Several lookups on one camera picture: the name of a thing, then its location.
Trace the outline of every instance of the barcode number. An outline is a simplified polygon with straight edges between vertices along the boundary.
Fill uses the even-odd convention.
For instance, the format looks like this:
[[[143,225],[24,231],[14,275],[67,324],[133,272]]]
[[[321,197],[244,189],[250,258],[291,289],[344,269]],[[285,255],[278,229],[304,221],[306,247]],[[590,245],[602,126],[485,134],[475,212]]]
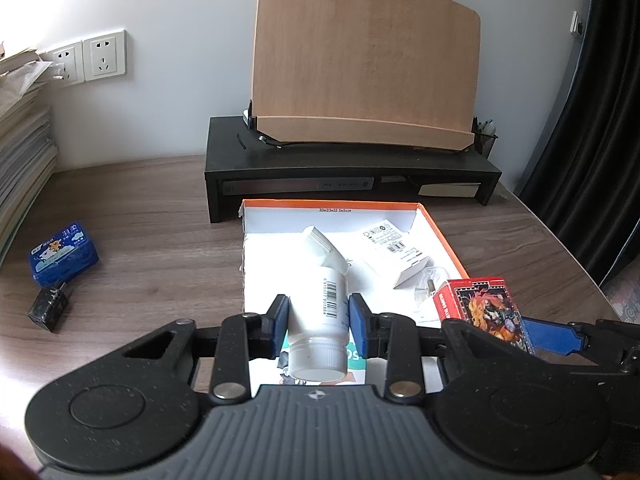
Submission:
[[[337,287],[334,282],[324,282],[322,311],[325,316],[338,317]]]
[[[404,244],[402,242],[396,242],[395,244],[386,246],[386,248],[389,249],[392,253],[395,253],[396,251],[404,249]]]

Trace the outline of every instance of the stack of books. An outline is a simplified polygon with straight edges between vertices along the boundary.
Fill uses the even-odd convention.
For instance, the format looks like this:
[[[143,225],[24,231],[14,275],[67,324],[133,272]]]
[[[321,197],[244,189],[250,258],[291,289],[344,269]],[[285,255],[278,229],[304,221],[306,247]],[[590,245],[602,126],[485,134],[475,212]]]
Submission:
[[[39,60],[33,50],[0,59],[0,265],[56,163],[49,109],[35,103],[45,83],[29,84],[14,72]],[[20,90],[7,97],[2,86]]]

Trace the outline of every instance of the wall outlet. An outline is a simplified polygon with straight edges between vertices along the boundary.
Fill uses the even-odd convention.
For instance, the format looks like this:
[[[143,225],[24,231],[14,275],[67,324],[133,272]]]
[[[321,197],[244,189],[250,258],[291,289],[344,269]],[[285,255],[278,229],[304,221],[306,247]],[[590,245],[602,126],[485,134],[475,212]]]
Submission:
[[[126,32],[120,30],[82,42],[84,77],[87,81],[126,73],[125,37]]]
[[[569,32],[574,38],[581,38],[584,35],[584,20],[577,10],[574,10],[574,14],[571,16]]]
[[[84,81],[81,41],[49,50],[40,54],[40,57],[45,61],[52,61],[56,74],[62,77],[52,81],[54,86],[70,86]]]

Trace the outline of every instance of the black monitor stand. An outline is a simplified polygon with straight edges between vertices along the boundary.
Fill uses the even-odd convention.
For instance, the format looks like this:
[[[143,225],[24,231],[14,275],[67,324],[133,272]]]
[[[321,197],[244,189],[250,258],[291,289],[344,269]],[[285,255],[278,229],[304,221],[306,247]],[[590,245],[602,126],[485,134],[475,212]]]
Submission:
[[[422,202],[422,184],[477,182],[486,205],[502,172],[472,148],[451,153],[383,144],[290,144],[258,139],[241,116],[212,117],[205,181],[212,223],[238,218],[243,198]]]

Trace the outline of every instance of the stack of papers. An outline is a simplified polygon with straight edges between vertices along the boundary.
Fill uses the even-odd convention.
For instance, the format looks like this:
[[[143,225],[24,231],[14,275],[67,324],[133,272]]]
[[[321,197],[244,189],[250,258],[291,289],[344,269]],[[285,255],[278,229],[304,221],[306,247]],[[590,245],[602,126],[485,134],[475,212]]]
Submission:
[[[48,65],[32,60],[0,76],[0,265],[56,163],[49,109],[35,103]]]

